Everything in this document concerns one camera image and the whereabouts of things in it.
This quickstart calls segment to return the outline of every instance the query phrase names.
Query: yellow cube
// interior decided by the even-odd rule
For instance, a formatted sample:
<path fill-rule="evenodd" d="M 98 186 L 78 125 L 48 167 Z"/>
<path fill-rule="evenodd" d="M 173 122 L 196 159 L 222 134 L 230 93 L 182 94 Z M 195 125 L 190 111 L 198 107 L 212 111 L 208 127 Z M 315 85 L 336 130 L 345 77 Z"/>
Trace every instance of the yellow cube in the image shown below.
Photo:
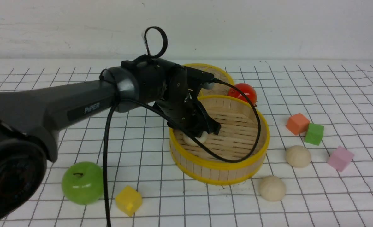
<path fill-rule="evenodd" d="M 131 217 L 142 205 L 142 195 L 127 185 L 115 198 L 116 206 Z"/>

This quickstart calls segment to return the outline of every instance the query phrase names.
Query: white wall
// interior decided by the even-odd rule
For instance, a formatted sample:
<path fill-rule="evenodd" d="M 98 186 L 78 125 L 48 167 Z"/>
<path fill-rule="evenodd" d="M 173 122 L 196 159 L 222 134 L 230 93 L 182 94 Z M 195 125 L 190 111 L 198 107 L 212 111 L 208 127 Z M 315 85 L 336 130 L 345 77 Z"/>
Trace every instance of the white wall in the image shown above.
<path fill-rule="evenodd" d="M 0 0 L 0 58 L 127 58 L 148 26 L 172 59 L 373 59 L 373 0 Z"/>

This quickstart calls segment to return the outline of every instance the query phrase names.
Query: grid mat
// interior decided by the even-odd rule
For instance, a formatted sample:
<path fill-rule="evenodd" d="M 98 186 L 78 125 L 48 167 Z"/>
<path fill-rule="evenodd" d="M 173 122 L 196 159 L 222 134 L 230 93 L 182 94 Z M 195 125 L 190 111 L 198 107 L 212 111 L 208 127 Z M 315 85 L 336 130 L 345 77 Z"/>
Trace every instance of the grid mat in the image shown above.
<path fill-rule="evenodd" d="M 108 178 L 113 226 L 132 227 L 373 227 L 373 65 L 236 64 L 224 68 L 235 83 L 252 85 L 258 110 L 270 128 L 264 165 L 252 179 L 220 187 L 195 181 L 171 159 L 163 119 L 144 108 L 115 113 L 111 123 Z M 98 79 L 99 67 L 0 68 L 0 92 L 40 89 Z M 319 146 L 303 142 L 285 127 L 303 113 L 325 127 Z M 75 162 L 102 164 L 108 111 L 60 132 L 59 159 L 48 163 L 33 197 L 0 221 L 0 227 L 94 227 L 105 225 L 104 202 L 80 206 L 64 198 L 61 178 Z M 312 154 L 306 168 L 292 168 L 284 151 L 304 145 Z M 355 154 L 342 173 L 326 161 L 339 145 Z M 258 193 L 262 177 L 280 177 L 286 197 L 267 202 Z M 126 217 L 112 203 L 126 185 L 142 193 L 143 205 Z"/>

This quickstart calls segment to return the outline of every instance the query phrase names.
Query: bamboo steamer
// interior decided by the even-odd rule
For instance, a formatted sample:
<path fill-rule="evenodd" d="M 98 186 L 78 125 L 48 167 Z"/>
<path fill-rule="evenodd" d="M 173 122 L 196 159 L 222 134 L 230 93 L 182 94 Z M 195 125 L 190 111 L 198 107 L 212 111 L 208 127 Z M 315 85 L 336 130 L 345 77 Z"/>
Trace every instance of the bamboo steamer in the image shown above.
<path fill-rule="evenodd" d="M 234 85 L 234 80 L 231 78 L 231 76 L 225 72 L 223 69 L 220 69 L 216 66 L 211 66 L 208 64 L 186 64 L 185 66 L 194 68 L 194 69 L 199 69 L 204 72 L 209 72 L 212 73 L 217 79 L 220 79 L 224 82 L 227 82 L 231 85 Z M 202 89 L 201 92 L 199 93 L 199 96 L 205 96 L 205 95 L 227 95 L 229 91 L 229 87 L 223 84 L 215 84 L 212 89 L 207 90 L 207 89 Z"/>
<path fill-rule="evenodd" d="M 223 95 L 201 96 L 198 99 L 208 114 L 222 125 L 219 135 L 208 135 L 204 145 L 227 159 L 238 159 L 248 154 L 258 132 L 251 106 L 240 99 Z M 200 147 L 188 146 L 182 132 L 170 128 L 169 146 L 173 160 L 185 174 L 207 184 L 229 185 L 245 181 L 261 167 L 270 139 L 267 122 L 260 112 L 258 115 L 260 139 L 254 153 L 245 161 L 219 161 Z"/>

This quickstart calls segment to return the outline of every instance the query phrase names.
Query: robotic arm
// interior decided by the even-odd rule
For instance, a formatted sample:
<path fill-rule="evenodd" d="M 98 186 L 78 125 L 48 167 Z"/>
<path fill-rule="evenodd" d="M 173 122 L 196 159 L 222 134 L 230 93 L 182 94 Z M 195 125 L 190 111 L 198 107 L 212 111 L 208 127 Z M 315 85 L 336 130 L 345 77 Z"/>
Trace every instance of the robotic arm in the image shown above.
<path fill-rule="evenodd" d="M 164 59 L 123 61 L 103 70 L 100 80 L 24 92 L 0 93 L 0 219 L 25 203 L 58 156 L 58 132 L 133 99 L 170 117 L 195 137 L 218 134 L 221 125 L 198 101 L 214 75 Z M 137 108 L 120 102 L 117 112 Z"/>

